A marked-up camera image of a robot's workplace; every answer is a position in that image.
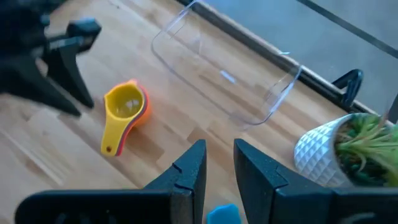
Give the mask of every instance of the white textured pot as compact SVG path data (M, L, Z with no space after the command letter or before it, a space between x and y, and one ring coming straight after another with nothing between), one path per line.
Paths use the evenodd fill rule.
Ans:
M294 147L294 162L306 178L328 187L353 184L340 169L335 155L335 136L339 127L352 117L348 114L305 133Z

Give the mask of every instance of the wooden countertop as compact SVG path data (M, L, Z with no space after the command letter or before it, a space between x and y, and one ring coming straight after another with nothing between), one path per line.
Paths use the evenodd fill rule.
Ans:
M243 138L293 169L293 148L299 137L345 114L297 83L266 124L243 133L225 128L225 114L189 86L170 81L170 72L150 50L156 33L181 9L174 0L71 0L52 14L52 31L87 16L103 26L92 50L77 60L96 107L75 119L0 96L0 223L12 223L18 203L41 190L139 189L197 139L206 139L208 150L204 215L217 205L235 203L244 216L234 175L233 139ZM221 65L270 80L282 76L276 66L211 24L203 19L200 24L201 35L210 43L225 35L223 44L204 53ZM232 49L239 50L232 54ZM146 87L153 115L143 127L131 131L121 156L103 157L102 97L130 78Z

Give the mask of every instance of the yellow measuring cup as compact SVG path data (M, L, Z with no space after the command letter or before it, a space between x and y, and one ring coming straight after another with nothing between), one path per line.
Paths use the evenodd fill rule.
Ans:
M137 81L129 80L105 94L104 101L106 121L101 153L118 156L131 128L144 123L149 117L148 95Z

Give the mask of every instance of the transparent plastic box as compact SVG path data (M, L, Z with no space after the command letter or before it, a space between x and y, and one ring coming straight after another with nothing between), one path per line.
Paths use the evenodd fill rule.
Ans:
M203 2L191 2L163 27L152 41L152 52L239 128L266 122L293 88L301 65L283 71L217 27L203 26L209 22L192 10L196 4Z

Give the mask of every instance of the blue object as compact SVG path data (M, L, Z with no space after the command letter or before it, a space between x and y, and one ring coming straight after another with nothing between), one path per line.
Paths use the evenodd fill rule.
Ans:
M236 205L222 205L207 214L207 224L241 224L239 209Z

